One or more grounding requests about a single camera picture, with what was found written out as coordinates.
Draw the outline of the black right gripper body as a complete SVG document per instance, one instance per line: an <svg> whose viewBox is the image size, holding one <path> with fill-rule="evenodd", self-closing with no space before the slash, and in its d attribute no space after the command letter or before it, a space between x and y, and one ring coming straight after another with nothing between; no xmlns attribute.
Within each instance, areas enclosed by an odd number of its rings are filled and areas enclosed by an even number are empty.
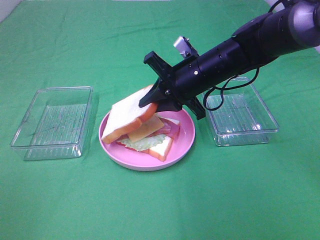
<svg viewBox="0 0 320 240"><path fill-rule="evenodd" d="M156 82L162 91L162 99L171 99L187 106L198 120L206 116L205 108L197 99L197 95L202 92L198 89L198 80L202 75L197 57L189 57L171 66L151 51L144 57L143 63L149 65L158 75Z"/></svg>

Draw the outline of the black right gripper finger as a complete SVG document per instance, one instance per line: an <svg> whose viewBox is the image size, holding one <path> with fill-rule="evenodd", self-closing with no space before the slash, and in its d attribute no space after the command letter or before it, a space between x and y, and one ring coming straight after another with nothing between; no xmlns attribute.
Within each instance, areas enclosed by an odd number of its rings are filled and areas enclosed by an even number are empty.
<svg viewBox="0 0 320 240"><path fill-rule="evenodd" d="M145 107L146 105L151 103L159 103L163 99L163 92L159 85L160 84L156 82L149 90L149 92L140 99L138 104L140 108Z"/></svg>
<svg viewBox="0 0 320 240"><path fill-rule="evenodd" d="M179 112L183 108L182 104L172 99L161 99L156 101L156 103L157 103L157 109L156 109L157 112L166 112L166 111Z"/></svg>

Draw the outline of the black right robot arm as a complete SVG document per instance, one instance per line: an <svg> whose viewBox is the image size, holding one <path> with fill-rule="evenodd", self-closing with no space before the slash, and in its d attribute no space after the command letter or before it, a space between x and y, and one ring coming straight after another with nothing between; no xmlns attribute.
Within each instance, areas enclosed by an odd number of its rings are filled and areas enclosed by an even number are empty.
<svg viewBox="0 0 320 240"><path fill-rule="evenodd" d="M187 106L202 119L210 108L198 95L210 95L227 79L259 69L282 55L320 44L320 3L317 0L285 0L284 9L270 9L247 22L232 36L199 55L183 36L174 47L183 60L171 66L155 52L144 57L158 75L150 91L139 101L144 107L157 104L157 111L178 112Z"/></svg>

